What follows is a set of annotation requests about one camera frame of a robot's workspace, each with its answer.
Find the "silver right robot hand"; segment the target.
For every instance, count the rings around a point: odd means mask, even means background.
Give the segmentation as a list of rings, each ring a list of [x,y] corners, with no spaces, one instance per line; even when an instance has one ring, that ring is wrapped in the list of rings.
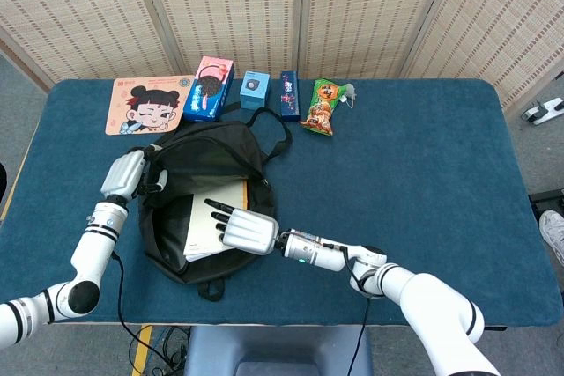
[[[206,198],[204,203],[214,211],[211,217],[217,221],[219,239],[228,247],[255,255],[270,254],[278,237],[278,222],[270,216],[242,210]]]

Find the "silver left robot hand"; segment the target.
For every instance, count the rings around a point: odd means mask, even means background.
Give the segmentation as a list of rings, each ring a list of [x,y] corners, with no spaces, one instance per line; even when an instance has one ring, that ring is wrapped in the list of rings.
[[[155,182],[142,182],[145,165],[143,150],[130,151],[116,159],[100,189],[104,199],[128,203],[137,195],[162,192],[167,185],[168,171],[159,171]]]

